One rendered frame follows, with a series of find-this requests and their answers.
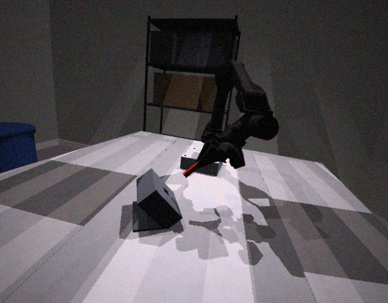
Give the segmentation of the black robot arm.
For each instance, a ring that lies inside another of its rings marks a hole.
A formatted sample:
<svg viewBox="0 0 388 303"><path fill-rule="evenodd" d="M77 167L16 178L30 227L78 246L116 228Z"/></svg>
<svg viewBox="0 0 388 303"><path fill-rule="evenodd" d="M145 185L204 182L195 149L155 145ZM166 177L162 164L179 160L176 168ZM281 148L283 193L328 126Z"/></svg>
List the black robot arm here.
<svg viewBox="0 0 388 303"><path fill-rule="evenodd" d="M234 86L237 90L237 108L245 112L235 123L245 131L247 138L253 136L271 140L278 133L278 121L273 117L266 93L252 82L243 62L229 61L219 65L215 71L215 82L217 94L212 117L203 133L208 131L216 135L223 132L221 121L229 92Z"/></svg>

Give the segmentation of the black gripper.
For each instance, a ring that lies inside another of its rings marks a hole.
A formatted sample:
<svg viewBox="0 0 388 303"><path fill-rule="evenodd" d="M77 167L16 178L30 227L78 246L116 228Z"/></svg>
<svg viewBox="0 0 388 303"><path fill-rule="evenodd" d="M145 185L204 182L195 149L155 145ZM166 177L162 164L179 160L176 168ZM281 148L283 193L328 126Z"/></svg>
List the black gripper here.
<svg viewBox="0 0 388 303"><path fill-rule="evenodd" d="M198 169L217 161L226 163L228 158L236 169L243 164L243 158L236 147L246 144L247 135L237 123L228 124L226 127L221 134L215 135L208 131L202 134L205 143L196 160Z"/></svg>

